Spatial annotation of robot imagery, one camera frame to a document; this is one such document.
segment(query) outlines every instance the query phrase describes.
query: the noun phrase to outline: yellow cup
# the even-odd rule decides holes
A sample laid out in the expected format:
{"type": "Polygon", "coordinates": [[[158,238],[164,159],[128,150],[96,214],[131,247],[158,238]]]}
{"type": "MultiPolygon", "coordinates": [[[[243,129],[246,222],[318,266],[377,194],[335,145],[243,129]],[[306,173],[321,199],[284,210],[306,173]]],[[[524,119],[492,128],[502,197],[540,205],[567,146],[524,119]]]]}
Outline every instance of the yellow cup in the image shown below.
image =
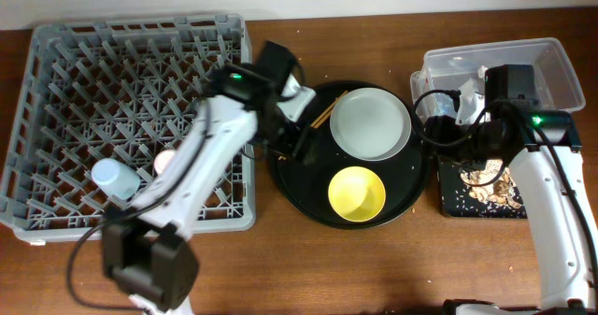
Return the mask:
{"type": "Polygon", "coordinates": [[[333,210],[350,222],[367,222],[384,207],[386,191],[372,170],[350,166],[336,173],[328,186],[333,210]]]}

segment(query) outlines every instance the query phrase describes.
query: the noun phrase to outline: wooden stick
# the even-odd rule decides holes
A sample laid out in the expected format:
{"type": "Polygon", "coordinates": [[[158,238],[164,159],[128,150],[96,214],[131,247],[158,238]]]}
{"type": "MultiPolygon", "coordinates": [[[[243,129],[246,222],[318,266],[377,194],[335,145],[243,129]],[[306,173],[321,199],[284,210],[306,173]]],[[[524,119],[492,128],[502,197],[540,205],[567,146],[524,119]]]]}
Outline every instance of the wooden stick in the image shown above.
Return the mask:
{"type": "Polygon", "coordinates": [[[340,94],[336,100],[328,107],[326,108],[326,110],[324,110],[320,116],[311,123],[311,127],[312,128],[316,128],[318,129],[324,122],[326,122],[326,120],[330,117],[330,115],[333,112],[333,108],[335,107],[336,103],[338,102],[338,100],[340,100],[340,98],[342,98],[343,96],[345,96],[345,94],[347,94],[349,91],[344,91],[342,94],[340,94]]]}

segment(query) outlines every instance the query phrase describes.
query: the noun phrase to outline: black tray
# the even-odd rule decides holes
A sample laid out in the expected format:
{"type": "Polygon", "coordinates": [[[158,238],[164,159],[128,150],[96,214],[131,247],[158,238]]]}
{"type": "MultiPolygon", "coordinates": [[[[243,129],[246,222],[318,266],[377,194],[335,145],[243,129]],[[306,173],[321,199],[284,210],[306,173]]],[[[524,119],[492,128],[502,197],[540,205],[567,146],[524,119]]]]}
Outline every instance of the black tray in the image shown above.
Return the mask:
{"type": "MultiPolygon", "coordinates": [[[[342,92],[364,87],[381,88],[361,81],[335,81],[315,87],[317,99],[304,111],[299,123],[312,123],[342,92]]],[[[268,166],[277,186],[289,201],[307,217],[328,226],[362,229],[390,222],[415,203],[428,181],[431,162],[421,155],[420,140],[413,132],[399,153],[378,162],[362,161],[341,150],[330,132],[330,120],[318,129],[318,137],[313,143],[318,144],[318,155],[308,165],[292,160],[279,160],[277,155],[270,154],[268,166]],[[386,189],[384,208],[368,222],[342,219],[328,201],[328,185],[333,176],[343,168],[353,165],[374,171],[380,176],[386,189]]]]}

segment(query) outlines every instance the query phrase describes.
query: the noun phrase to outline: gray dish rack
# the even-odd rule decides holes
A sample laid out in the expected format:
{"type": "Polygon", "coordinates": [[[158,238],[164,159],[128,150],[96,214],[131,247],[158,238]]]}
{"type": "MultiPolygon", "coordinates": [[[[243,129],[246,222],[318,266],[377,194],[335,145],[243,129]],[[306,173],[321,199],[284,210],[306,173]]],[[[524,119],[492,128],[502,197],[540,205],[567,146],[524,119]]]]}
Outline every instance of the gray dish rack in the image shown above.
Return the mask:
{"type": "MultiPolygon", "coordinates": [[[[191,129],[192,100],[211,71],[250,61],[245,22],[234,14],[37,27],[0,184],[0,222],[41,245],[78,239],[108,206],[127,208],[91,181],[93,163],[111,157],[130,166],[142,192],[156,177],[154,156],[191,129]]],[[[253,161],[239,153],[195,232],[250,228],[254,187],[253,161]]]]}

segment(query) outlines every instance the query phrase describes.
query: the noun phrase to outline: wooden table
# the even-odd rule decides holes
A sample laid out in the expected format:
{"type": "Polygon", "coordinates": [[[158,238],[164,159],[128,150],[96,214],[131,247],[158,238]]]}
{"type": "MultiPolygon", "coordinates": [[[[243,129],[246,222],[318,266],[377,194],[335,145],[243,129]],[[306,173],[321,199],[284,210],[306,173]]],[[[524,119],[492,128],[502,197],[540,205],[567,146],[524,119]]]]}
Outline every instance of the wooden table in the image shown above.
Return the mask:
{"type": "MultiPolygon", "coordinates": [[[[309,85],[360,79],[404,99],[410,99],[409,76],[421,69],[427,50],[559,38],[586,96],[575,120],[584,143],[588,196],[598,208],[598,8],[251,21],[248,27],[254,52],[270,39],[300,57],[309,85]]],[[[30,35],[0,33],[3,157],[30,35]]],[[[202,263],[191,295],[196,313],[374,313],[439,306],[450,298],[537,305],[539,278],[527,222],[445,218],[435,177],[414,213],[378,228],[342,231],[298,212],[263,164],[256,175],[255,225],[192,240],[202,263]]],[[[0,312],[101,313],[78,307],[66,293],[64,265],[72,246],[31,247],[0,227],[0,312]]],[[[75,278],[88,299],[129,305],[101,276],[98,243],[82,251],[75,278]]]]}

